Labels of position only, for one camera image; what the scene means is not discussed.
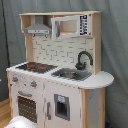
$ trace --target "gray backdrop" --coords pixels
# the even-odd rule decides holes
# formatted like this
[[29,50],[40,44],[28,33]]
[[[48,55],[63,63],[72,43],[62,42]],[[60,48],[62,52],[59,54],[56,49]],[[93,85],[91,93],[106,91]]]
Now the gray backdrop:
[[115,77],[106,88],[106,120],[128,128],[128,1],[127,0],[4,0],[11,65],[25,61],[19,13],[52,11],[102,12],[102,70]]
[[8,67],[6,35],[3,18],[2,1],[0,1],[0,102],[8,98],[6,68]]

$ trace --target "stovetop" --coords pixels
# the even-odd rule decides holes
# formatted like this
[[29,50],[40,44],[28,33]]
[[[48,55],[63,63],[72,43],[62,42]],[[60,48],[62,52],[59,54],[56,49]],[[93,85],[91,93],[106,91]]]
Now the stovetop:
[[56,68],[57,66],[54,65],[48,65],[48,64],[41,64],[41,63],[35,63],[35,62],[29,62],[27,64],[18,66],[16,68],[18,69],[22,69],[22,70],[26,70],[26,71],[30,71],[30,72],[37,72],[37,73],[46,73],[54,68]]

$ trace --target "knob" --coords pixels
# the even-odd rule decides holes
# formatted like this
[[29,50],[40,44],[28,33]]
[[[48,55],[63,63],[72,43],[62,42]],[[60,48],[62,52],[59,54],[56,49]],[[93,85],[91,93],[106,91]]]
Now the knob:
[[31,83],[31,86],[32,86],[32,87],[36,87],[36,86],[37,86],[36,82],[33,81],[33,82]]
[[17,77],[13,77],[12,78],[12,81],[17,82],[18,81],[18,78]]

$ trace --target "white cabinet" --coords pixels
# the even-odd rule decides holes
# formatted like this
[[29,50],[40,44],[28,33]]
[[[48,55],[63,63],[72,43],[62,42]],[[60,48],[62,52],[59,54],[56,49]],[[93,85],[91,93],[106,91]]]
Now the white cabinet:
[[53,39],[78,37],[91,33],[90,15],[56,17],[51,20]]
[[45,82],[45,128],[82,128],[81,92],[78,88]]

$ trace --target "range hood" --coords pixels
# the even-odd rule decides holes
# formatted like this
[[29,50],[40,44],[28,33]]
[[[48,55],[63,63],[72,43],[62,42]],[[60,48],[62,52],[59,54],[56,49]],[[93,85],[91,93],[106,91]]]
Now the range hood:
[[35,24],[25,28],[25,33],[52,34],[52,29],[44,24],[43,16],[35,16]]

